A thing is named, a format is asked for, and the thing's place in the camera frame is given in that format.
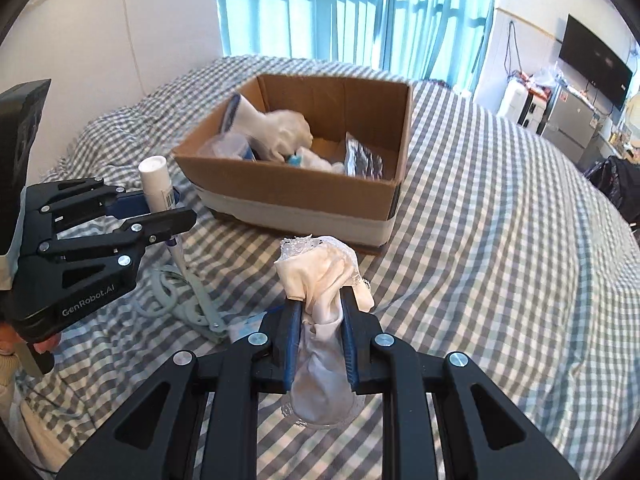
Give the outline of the white suitcase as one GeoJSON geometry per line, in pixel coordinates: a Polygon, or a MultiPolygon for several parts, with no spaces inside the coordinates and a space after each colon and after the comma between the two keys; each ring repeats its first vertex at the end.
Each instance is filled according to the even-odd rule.
{"type": "Polygon", "coordinates": [[[520,80],[511,78],[504,90],[497,116],[537,133],[546,107],[545,98],[529,90],[520,80]]]}

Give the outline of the white knit glove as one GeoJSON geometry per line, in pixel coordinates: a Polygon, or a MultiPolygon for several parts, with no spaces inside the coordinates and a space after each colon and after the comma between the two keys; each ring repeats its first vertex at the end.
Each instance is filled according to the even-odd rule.
{"type": "Polygon", "coordinates": [[[294,110],[260,112],[241,93],[229,101],[220,124],[220,134],[237,133],[266,162],[285,162],[299,148],[311,148],[314,136],[305,117],[294,110]]]}

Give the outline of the blue tissue pack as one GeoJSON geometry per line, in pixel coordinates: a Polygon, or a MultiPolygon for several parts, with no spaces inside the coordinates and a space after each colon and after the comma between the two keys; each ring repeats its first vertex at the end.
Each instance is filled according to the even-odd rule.
{"type": "Polygon", "coordinates": [[[231,342],[250,336],[252,333],[262,332],[270,335],[278,324],[280,311],[269,309],[265,312],[235,318],[228,327],[228,336],[231,342]]]}

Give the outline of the black wall television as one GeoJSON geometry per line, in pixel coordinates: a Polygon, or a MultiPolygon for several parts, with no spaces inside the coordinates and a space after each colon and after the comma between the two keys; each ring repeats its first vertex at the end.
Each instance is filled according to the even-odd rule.
{"type": "Polygon", "coordinates": [[[631,83],[631,69],[571,15],[567,17],[559,58],[582,74],[615,108],[623,108],[631,83]]]}

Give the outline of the grey-green folding hanger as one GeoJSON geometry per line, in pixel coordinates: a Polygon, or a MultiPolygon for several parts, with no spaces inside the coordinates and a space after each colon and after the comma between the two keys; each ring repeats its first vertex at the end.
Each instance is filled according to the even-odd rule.
{"type": "Polygon", "coordinates": [[[134,300],[134,310],[144,318],[170,315],[212,344],[222,344],[228,337],[227,324],[203,282],[186,265],[181,243],[172,238],[165,245],[171,263],[150,271],[151,301],[134,300]]]}

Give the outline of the silver mini fridge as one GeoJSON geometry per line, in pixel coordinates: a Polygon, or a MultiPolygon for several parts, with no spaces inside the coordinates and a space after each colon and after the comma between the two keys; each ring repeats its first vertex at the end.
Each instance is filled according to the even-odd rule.
{"type": "Polygon", "coordinates": [[[600,116],[571,86],[558,84],[551,93],[537,133],[577,164],[596,132],[600,116]]]}

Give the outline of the clear plastic round container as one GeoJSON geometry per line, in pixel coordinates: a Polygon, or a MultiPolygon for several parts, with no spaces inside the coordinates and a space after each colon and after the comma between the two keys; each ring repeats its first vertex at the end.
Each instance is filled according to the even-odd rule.
{"type": "Polygon", "coordinates": [[[208,139],[196,154],[208,158],[255,160],[247,137],[233,131],[217,134],[208,139]]]}

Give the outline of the white cream tube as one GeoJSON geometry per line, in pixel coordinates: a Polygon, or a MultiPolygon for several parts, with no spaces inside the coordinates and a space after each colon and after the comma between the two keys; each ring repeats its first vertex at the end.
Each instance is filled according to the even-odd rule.
{"type": "MultiPolygon", "coordinates": [[[[138,165],[138,171],[143,194],[151,212],[162,212],[176,206],[174,187],[164,156],[154,155],[143,159],[138,165]]],[[[186,275],[186,259],[180,237],[171,237],[166,246],[178,271],[186,275]]]]}

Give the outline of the brown cardboard box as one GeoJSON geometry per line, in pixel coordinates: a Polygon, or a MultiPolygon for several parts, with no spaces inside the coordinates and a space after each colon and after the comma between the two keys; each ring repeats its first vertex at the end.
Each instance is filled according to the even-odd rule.
{"type": "Polygon", "coordinates": [[[379,252],[390,241],[405,180],[412,90],[360,77],[259,74],[215,105],[175,148],[182,172],[214,214],[296,235],[329,235],[379,252]],[[314,136],[285,162],[200,157],[235,93],[260,112],[294,110],[314,136]],[[345,136],[380,155],[381,180],[346,176],[345,136]]]}

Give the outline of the black clothes on chair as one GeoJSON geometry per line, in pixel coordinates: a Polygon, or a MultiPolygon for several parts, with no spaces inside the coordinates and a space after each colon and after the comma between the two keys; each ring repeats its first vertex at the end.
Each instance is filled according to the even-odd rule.
{"type": "Polygon", "coordinates": [[[596,162],[585,173],[586,179],[603,193],[629,223],[639,231],[640,168],[616,156],[596,162]]]}

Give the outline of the silver blister pill pack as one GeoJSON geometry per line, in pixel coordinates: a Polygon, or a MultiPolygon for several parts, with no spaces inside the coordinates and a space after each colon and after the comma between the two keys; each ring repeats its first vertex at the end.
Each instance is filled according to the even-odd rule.
{"type": "Polygon", "coordinates": [[[380,155],[372,152],[348,132],[345,136],[344,170],[349,177],[381,180],[384,162],[380,155]]]}

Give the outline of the cream cloth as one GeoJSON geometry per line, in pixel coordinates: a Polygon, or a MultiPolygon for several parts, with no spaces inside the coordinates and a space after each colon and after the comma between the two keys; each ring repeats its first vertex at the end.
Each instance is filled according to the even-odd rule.
{"type": "Polygon", "coordinates": [[[283,414],[312,429],[344,427],[363,403],[347,379],[341,289],[352,289],[359,310],[374,308],[356,252],[332,236],[286,238],[274,265],[285,297],[303,304],[295,375],[283,414]]]}

